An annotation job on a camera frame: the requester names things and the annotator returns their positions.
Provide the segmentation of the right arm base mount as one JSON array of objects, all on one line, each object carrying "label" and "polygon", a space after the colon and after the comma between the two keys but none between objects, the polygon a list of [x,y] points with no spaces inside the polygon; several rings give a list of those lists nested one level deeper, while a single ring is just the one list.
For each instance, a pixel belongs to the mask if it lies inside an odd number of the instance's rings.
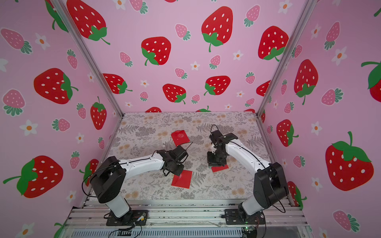
[{"label": "right arm base mount", "polygon": [[227,225],[265,225],[265,215],[258,211],[253,215],[248,215],[241,205],[238,209],[225,209],[221,218],[225,219]]}]

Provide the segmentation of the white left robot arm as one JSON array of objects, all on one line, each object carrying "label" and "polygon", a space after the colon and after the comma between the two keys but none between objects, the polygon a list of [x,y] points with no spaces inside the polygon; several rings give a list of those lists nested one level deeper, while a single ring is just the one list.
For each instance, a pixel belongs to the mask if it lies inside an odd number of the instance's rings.
[{"label": "white left robot arm", "polygon": [[111,210],[111,217],[125,222],[133,217],[133,212],[120,195],[124,181],[151,171],[162,171],[164,176],[169,173],[180,176],[188,156],[187,150],[180,145],[173,150],[156,150],[150,156],[135,159],[118,160],[111,156],[89,176],[89,182],[98,202]]}]

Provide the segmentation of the red envelope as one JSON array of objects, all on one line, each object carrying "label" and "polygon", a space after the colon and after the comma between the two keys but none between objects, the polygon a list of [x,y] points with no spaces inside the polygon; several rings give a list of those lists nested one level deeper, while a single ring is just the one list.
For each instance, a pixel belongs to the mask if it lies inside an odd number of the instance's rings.
[{"label": "red envelope", "polygon": [[184,130],[173,132],[171,134],[171,137],[176,146],[187,144],[190,142],[190,139]]},{"label": "red envelope", "polygon": [[223,171],[223,170],[227,170],[227,169],[229,169],[228,165],[221,166],[221,167],[211,167],[211,170],[212,170],[213,173],[216,173],[216,172],[219,172],[219,171]]},{"label": "red envelope", "polygon": [[189,189],[191,185],[191,179],[192,171],[183,170],[179,176],[173,176],[171,186]]}]

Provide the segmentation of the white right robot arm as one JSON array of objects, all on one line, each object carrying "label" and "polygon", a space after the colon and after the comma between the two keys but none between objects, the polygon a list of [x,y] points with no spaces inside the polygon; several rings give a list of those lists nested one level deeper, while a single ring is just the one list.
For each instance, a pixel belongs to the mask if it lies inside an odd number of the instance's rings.
[{"label": "white right robot arm", "polygon": [[224,167],[227,157],[232,156],[254,176],[253,195],[239,205],[243,219],[259,214],[289,195],[284,170],[278,162],[262,159],[233,133],[223,135],[215,130],[209,138],[212,151],[207,152],[207,162],[210,167]]}]

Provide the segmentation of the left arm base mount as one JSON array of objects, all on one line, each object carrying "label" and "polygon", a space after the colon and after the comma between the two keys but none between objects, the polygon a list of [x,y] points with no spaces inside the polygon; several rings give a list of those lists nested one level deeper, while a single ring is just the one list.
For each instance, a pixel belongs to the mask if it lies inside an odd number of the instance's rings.
[{"label": "left arm base mount", "polygon": [[116,215],[110,211],[104,218],[107,220],[106,226],[145,226],[148,218],[148,210],[130,210],[121,218],[117,218]]}]

